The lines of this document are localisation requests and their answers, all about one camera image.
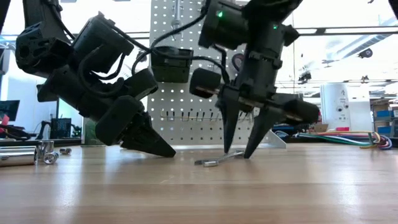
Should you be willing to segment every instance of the computer monitor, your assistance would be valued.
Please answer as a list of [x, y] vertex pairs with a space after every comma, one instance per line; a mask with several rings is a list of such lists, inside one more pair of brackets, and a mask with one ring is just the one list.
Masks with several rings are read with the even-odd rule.
[[0, 118], [6, 114], [10, 121], [17, 119], [17, 112], [19, 107], [19, 100], [0, 101]]
[[1, 0], [0, 1], [0, 34], [2, 27], [4, 25], [4, 21], [6, 20], [7, 11], [10, 6], [11, 0]]

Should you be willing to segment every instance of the metal socket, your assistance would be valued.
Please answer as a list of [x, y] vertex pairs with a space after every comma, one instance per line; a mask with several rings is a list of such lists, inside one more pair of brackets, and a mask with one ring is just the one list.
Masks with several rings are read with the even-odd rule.
[[57, 159], [60, 157], [60, 155], [56, 152], [50, 152], [44, 155], [44, 162], [48, 165], [54, 164]]
[[53, 141], [40, 141], [39, 145], [36, 147], [36, 161], [45, 162], [44, 156], [53, 151], [54, 151]]
[[70, 155], [72, 153], [72, 149], [71, 148], [66, 148], [66, 149], [61, 148], [60, 153], [63, 155]]

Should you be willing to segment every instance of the green led light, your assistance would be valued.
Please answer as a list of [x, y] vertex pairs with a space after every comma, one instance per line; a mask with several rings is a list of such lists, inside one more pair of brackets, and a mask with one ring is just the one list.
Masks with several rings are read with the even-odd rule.
[[217, 12], [217, 17], [221, 18], [221, 17], [223, 17], [223, 16], [224, 16], [223, 11], [218, 11], [218, 12]]

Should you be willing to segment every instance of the green cable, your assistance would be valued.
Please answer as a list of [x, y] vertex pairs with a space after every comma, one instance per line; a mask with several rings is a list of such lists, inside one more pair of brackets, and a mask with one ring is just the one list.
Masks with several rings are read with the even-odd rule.
[[309, 134], [299, 134], [299, 136], [308, 137], [308, 138], [320, 138], [320, 139], [324, 139], [324, 140], [327, 140], [330, 142], [341, 143], [341, 144], [350, 144], [350, 145], [354, 145], [354, 146], [371, 146], [370, 144], [365, 144], [365, 142], [364, 142], [364, 144], [356, 144], [353, 142], [328, 138], [328, 137], [324, 137], [324, 136], [315, 136], [315, 135], [309, 135]]

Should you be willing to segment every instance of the white machine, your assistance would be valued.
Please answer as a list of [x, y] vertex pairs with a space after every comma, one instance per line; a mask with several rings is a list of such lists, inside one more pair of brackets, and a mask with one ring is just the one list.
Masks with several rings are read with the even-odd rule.
[[328, 129], [372, 131], [369, 90], [366, 86], [348, 88], [345, 83], [321, 86], [322, 122]]

